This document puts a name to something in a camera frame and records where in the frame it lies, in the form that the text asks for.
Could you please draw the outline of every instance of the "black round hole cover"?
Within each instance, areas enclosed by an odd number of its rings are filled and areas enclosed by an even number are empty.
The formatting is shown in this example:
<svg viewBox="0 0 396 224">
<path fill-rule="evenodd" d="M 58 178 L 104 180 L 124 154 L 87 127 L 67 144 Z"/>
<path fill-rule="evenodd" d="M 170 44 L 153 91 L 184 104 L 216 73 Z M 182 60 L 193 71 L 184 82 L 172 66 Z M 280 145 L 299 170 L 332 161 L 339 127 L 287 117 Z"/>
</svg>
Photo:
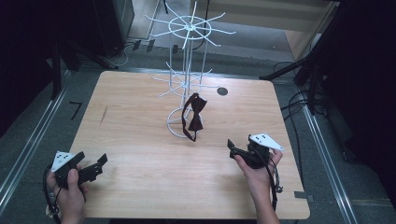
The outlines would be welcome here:
<svg viewBox="0 0 396 224">
<path fill-rule="evenodd" d="M 219 95 L 227 95 L 228 91 L 227 91 L 227 89 L 220 87 L 220 88 L 218 88 L 218 94 Z"/>
</svg>

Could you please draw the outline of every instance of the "person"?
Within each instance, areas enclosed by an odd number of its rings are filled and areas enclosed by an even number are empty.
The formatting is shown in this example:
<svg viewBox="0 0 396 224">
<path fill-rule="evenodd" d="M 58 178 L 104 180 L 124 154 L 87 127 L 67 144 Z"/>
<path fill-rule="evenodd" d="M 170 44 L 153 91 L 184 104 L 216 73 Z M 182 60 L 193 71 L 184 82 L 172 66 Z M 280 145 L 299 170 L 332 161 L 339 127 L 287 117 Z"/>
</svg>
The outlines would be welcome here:
<svg viewBox="0 0 396 224">
<path fill-rule="evenodd" d="M 273 150 L 273 152 L 271 153 L 271 158 L 274 164 L 277 165 L 283 154 L 279 150 Z M 271 204 L 271 184 L 267 170 L 265 168 L 250 168 L 244 159 L 238 155 L 234 159 L 247 179 L 250 195 L 256 207 L 257 223 L 280 223 Z M 273 166 L 269 166 L 269 168 L 271 172 L 274 172 Z M 53 192 L 59 191 L 55 173 L 49 172 L 47 184 Z M 67 185 L 68 189 L 62 189 L 57 199 L 57 204 L 62 212 L 62 224 L 83 223 L 85 218 L 85 198 L 83 193 L 86 193 L 88 189 L 84 185 L 78 186 L 78 170 L 71 169 L 69 171 Z"/>
</svg>

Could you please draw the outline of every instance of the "white wire display rack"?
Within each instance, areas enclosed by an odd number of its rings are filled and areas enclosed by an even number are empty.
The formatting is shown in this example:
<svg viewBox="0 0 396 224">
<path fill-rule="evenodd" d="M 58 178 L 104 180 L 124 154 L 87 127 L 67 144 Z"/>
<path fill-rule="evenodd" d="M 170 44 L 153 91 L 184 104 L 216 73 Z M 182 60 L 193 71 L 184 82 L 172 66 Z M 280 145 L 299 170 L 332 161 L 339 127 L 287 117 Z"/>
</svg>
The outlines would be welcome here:
<svg viewBox="0 0 396 224">
<path fill-rule="evenodd" d="M 210 25 L 209 23 L 210 21 L 223 17 L 225 13 L 222 13 L 221 15 L 209 20 L 204 20 L 202 18 L 196 17 L 195 16 L 195 10 L 197 6 L 196 2 L 194 5 L 192 15 L 190 16 L 179 16 L 167 4 L 166 6 L 168 10 L 175 15 L 174 19 L 170 21 L 161 21 L 146 16 L 151 21 L 157 21 L 168 25 L 168 29 L 169 29 L 168 32 L 151 35 L 152 37 L 161 36 L 161 35 L 170 35 L 169 38 L 170 61 L 169 63 L 166 63 L 166 65 L 169 67 L 169 78 L 168 79 L 155 78 L 155 79 L 168 82 L 169 84 L 169 91 L 161 94 L 160 96 L 164 96 L 165 94 L 168 93 L 173 93 L 180 96 L 181 98 L 180 106 L 169 114 L 166 123 L 169 131 L 172 134 L 178 137 L 186 137 L 184 133 L 177 133 L 173 128 L 174 124 L 181 123 L 181 116 L 183 116 L 184 120 L 186 120 L 187 123 L 190 123 L 190 112 L 192 111 L 191 107 L 188 107 L 184 115 L 181 115 L 181 111 L 183 110 L 184 104 L 186 104 L 186 99 L 188 99 L 194 92 L 200 92 L 202 87 L 218 88 L 213 86 L 205 86 L 202 84 L 202 77 L 209 74 L 212 71 L 212 69 L 210 69 L 209 71 L 205 72 L 207 44 L 210 43 L 216 47 L 220 46 L 218 44 L 215 44 L 213 41 L 211 41 L 209 39 L 209 36 L 212 34 L 212 32 L 220 32 L 226 35 L 233 35 L 235 34 L 235 32 L 226 32 L 219 29 L 214 29 Z M 178 38 L 184 39 L 183 47 L 181 48 L 183 50 L 183 64 L 181 71 L 176 71 L 172 66 L 172 60 L 173 60 L 172 36 L 176 36 Z M 193 43 L 194 41 L 197 40 L 200 40 L 203 42 L 203 44 L 205 44 L 204 58 L 202 60 L 202 68 L 201 68 L 201 72 L 198 73 L 191 71 L 192 56 L 194 52 Z"/>
</svg>

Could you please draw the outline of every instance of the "bow tie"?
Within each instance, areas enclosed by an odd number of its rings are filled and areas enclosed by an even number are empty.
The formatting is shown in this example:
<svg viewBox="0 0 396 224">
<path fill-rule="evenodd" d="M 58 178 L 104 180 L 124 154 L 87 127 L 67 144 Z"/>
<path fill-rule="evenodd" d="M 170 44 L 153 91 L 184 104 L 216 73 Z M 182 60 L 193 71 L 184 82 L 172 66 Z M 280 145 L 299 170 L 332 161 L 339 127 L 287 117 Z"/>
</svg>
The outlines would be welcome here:
<svg viewBox="0 0 396 224">
<path fill-rule="evenodd" d="M 198 93 L 194 93 L 190 99 L 184 104 L 183 112 L 181 113 L 181 121 L 183 123 L 183 133 L 190 138 L 191 141 L 195 142 L 197 138 L 197 132 L 202 130 L 204 127 L 202 125 L 199 113 L 204 109 L 207 101 L 199 97 Z M 186 130 L 186 120 L 184 120 L 184 112 L 187 107 L 191 104 L 192 111 L 194 112 L 192 120 L 190 122 L 189 131 L 195 132 L 195 136 L 192 138 L 190 133 Z"/>
</svg>

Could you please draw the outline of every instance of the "light wood tabletop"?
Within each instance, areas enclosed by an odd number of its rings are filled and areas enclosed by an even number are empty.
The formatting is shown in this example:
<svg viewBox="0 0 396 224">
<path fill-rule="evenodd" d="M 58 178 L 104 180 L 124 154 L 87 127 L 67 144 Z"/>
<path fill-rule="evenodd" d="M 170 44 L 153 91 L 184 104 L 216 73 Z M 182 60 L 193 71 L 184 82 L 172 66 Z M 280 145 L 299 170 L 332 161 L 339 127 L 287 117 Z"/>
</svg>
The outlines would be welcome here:
<svg viewBox="0 0 396 224">
<path fill-rule="evenodd" d="M 192 142 L 168 130 L 180 97 L 160 97 L 169 87 L 154 77 L 167 76 L 104 72 L 98 80 L 70 150 L 84 152 L 83 166 L 108 157 L 103 173 L 87 184 L 87 217 L 256 218 L 246 179 L 227 148 L 231 139 L 246 150 L 248 135 L 256 133 L 285 148 L 277 167 L 284 187 L 278 217 L 309 217 L 306 199 L 294 197 L 304 190 L 271 82 L 204 77 L 204 128 Z M 228 94 L 219 95 L 217 86 Z"/>
</svg>

